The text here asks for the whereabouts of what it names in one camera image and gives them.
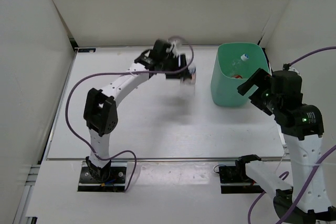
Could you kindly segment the blue orange label bottle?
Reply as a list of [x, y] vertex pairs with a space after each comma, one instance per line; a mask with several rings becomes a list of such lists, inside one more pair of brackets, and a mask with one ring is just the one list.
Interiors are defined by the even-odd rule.
[[180, 81], [180, 92], [184, 97], [191, 97], [195, 94], [196, 66], [191, 64], [187, 69], [188, 76]]

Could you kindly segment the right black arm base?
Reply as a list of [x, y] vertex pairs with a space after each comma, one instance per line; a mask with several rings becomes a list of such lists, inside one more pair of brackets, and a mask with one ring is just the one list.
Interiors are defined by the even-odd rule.
[[213, 168], [219, 175], [221, 194], [260, 194], [261, 187], [250, 178], [242, 178], [236, 166], [218, 164]]

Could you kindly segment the red label red cap bottle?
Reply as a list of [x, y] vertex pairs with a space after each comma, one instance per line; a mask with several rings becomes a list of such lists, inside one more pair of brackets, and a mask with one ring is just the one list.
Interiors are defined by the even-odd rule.
[[231, 76], [231, 78], [235, 78], [235, 79], [243, 79], [243, 77], [239, 74], [235, 74], [233, 76]]

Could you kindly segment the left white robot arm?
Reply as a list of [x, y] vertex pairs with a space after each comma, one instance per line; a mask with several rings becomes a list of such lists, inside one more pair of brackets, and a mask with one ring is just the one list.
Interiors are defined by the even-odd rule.
[[177, 53], [177, 41], [158, 39], [152, 49], [142, 52], [124, 74], [111, 84], [89, 90], [86, 98], [84, 120], [90, 134], [92, 151], [86, 157], [90, 175], [100, 183], [109, 180], [110, 133], [118, 123], [117, 107], [135, 88], [148, 81], [156, 71], [170, 72], [170, 78], [179, 79], [175, 73], [187, 65], [185, 54]]

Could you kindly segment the clear bottle white cap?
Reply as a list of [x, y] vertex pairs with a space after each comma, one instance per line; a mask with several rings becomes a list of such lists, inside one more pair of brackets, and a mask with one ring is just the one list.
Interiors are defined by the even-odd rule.
[[247, 66], [247, 61], [249, 56], [247, 54], [242, 54], [239, 58], [236, 58], [231, 61], [226, 70], [226, 75], [228, 77], [239, 76], [241, 71]]

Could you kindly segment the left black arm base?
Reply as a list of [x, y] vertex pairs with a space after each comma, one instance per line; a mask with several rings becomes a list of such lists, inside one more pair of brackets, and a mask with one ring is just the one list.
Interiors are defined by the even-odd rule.
[[126, 188], [127, 166], [126, 162], [112, 162], [109, 170], [105, 167], [100, 177], [83, 162], [77, 191], [122, 193]]

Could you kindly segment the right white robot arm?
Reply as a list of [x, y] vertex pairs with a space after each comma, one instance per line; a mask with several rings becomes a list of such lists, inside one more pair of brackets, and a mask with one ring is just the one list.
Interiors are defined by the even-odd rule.
[[272, 198], [279, 223], [335, 221], [335, 207], [320, 166], [335, 148], [321, 153], [322, 114], [316, 106], [303, 103], [302, 78], [289, 70], [269, 74], [259, 68], [237, 91], [245, 95], [253, 86], [257, 90], [249, 97], [251, 103], [274, 116], [280, 126], [290, 154], [293, 184], [269, 171], [257, 155], [236, 160], [236, 177], [242, 182], [253, 180]]

